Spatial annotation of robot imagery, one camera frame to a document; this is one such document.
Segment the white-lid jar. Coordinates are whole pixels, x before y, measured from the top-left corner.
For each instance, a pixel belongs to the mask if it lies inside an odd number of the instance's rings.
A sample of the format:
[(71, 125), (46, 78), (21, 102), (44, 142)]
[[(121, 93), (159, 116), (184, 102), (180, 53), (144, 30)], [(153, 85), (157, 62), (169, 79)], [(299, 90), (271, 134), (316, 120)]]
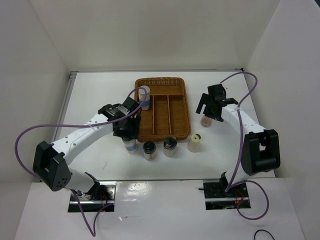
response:
[(124, 144), (125, 149), (129, 154), (133, 154), (137, 151), (138, 145), (137, 141), (134, 138), (123, 137), (122, 142)]

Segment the pink-lid spice jar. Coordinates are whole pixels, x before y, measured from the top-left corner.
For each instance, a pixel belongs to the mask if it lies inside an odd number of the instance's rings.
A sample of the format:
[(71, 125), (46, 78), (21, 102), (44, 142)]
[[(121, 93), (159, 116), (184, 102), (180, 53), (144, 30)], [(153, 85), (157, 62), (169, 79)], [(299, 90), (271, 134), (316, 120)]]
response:
[(210, 117), (207, 117), (205, 115), (202, 116), (201, 120), (200, 120), (200, 124), (205, 127), (208, 128), (212, 125), (212, 119)]

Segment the black-cap spice jar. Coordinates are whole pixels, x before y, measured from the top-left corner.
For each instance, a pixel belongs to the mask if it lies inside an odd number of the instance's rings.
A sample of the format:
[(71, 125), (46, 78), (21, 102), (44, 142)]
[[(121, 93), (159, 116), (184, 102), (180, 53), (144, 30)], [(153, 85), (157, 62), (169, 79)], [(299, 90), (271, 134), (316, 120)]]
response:
[(157, 146), (153, 141), (146, 141), (143, 144), (143, 155), (147, 161), (153, 161), (157, 157)]
[(168, 136), (163, 142), (163, 154), (172, 157), (177, 152), (178, 141), (174, 136)]

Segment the silver-lid jar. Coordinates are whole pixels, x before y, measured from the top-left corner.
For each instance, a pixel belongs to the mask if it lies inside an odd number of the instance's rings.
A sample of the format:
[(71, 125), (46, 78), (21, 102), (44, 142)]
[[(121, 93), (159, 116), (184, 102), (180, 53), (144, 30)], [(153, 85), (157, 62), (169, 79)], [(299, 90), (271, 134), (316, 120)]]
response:
[(150, 88), (146, 85), (143, 85), (138, 90), (138, 99), (139, 103), (143, 103), (141, 110), (147, 111), (150, 108)]

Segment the yellow-lid spice jar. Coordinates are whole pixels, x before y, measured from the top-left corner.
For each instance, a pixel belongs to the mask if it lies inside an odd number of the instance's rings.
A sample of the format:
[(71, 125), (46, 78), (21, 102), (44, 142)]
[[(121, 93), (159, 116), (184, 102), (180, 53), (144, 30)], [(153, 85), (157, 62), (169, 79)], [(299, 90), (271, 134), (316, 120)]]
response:
[(191, 135), (189, 142), (187, 143), (187, 149), (190, 152), (197, 152), (201, 142), (201, 135), (198, 133), (194, 133)]

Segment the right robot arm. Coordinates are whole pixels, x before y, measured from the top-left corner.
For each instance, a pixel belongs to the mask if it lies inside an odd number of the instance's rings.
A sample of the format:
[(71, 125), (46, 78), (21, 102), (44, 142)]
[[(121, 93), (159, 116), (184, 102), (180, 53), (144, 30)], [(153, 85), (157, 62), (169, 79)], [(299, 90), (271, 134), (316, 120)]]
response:
[(280, 167), (279, 135), (255, 122), (234, 98), (228, 98), (222, 84), (211, 85), (203, 93), (196, 113), (219, 122), (227, 122), (240, 134), (238, 159), (234, 170), (221, 174), (219, 191), (231, 196), (236, 183), (250, 180), (258, 173), (267, 173)]

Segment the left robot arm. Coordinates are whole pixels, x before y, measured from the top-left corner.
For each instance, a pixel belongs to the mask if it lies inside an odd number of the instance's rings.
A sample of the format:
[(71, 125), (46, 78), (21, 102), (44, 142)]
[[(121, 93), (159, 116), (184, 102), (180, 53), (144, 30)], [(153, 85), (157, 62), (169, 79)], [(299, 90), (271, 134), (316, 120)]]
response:
[(88, 200), (105, 197), (108, 189), (92, 174), (69, 167), (72, 161), (100, 138), (113, 134), (125, 140), (138, 137), (141, 115), (133, 113), (137, 104), (107, 104), (85, 125), (52, 143), (42, 141), (35, 150), (33, 172), (53, 191), (81, 192)]

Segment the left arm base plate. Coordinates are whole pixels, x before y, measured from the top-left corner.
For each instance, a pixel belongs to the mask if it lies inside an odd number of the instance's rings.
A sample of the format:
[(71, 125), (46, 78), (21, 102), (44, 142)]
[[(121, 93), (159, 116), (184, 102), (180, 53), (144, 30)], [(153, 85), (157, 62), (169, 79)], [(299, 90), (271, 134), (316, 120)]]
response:
[(96, 193), (94, 197), (90, 197), (81, 191), (76, 191), (76, 195), (84, 213), (97, 213), (100, 210), (102, 210), (102, 212), (114, 212), (116, 182), (101, 181), (100, 184), (104, 189), (101, 192)]

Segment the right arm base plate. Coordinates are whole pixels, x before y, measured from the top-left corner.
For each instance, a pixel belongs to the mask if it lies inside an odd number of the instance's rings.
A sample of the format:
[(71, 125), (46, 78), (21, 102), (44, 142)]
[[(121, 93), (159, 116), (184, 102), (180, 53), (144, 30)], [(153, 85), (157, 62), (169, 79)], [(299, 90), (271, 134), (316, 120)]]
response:
[(250, 209), (249, 193), (247, 185), (242, 183), (224, 192), (217, 181), (204, 181), (203, 186), (198, 188), (204, 194), (205, 209), (209, 210), (233, 210)]

